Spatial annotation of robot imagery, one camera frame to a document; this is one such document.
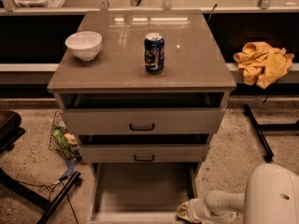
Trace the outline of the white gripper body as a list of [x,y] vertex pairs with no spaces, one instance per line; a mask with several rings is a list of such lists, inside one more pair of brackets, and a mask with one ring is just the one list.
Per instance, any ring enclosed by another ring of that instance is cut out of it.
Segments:
[[203,199],[191,199],[187,203],[187,216],[191,223],[200,223],[211,217]]

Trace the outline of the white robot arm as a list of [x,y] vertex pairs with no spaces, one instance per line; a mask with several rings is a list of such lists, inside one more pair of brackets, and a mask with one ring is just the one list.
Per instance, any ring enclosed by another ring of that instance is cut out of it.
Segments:
[[239,214],[243,224],[299,224],[299,176],[264,163],[251,173],[244,193],[212,190],[177,209],[178,217],[202,224],[232,224]]

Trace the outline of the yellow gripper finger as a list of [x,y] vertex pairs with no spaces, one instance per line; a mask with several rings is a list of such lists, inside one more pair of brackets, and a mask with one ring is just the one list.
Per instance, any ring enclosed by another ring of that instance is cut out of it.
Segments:
[[191,221],[186,213],[177,213],[177,216],[183,220],[188,221],[188,222]]
[[184,203],[182,203],[182,204],[178,207],[178,209],[177,209],[177,213],[178,213],[178,214],[187,214],[187,213],[188,213],[188,210],[189,210],[188,205],[189,205],[188,202],[184,202]]

